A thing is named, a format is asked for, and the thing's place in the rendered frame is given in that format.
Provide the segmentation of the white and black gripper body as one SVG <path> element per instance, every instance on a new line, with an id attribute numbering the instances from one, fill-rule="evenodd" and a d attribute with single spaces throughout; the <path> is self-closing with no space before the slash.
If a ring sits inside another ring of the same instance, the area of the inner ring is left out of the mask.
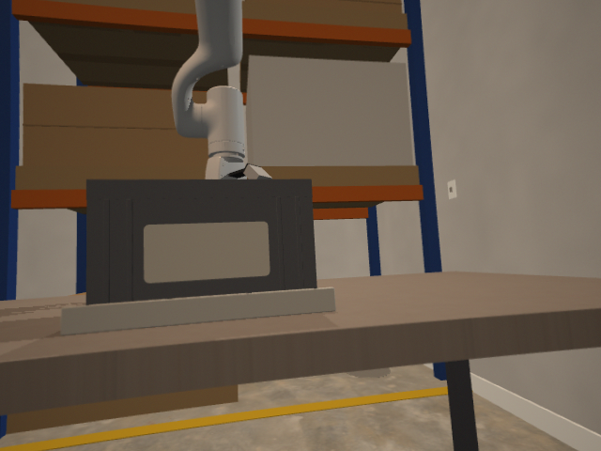
<path id="1" fill-rule="evenodd" d="M 238 155 L 221 154 L 208 158 L 205 179 L 237 179 L 228 177 L 229 173 L 245 167 L 243 158 Z"/>

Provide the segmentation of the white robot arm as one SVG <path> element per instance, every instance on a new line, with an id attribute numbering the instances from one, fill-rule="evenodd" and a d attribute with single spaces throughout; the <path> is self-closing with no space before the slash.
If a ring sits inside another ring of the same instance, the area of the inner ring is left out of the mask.
<path id="1" fill-rule="evenodd" d="M 211 72 L 231 68 L 242 59 L 242 0 L 195 0 L 199 45 L 183 64 L 172 85 L 172 107 L 179 135 L 207 138 L 208 156 L 245 158 L 242 93 L 215 86 L 207 103 L 193 102 L 195 83 Z M 228 177 L 272 179 L 261 167 L 247 163 Z"/>

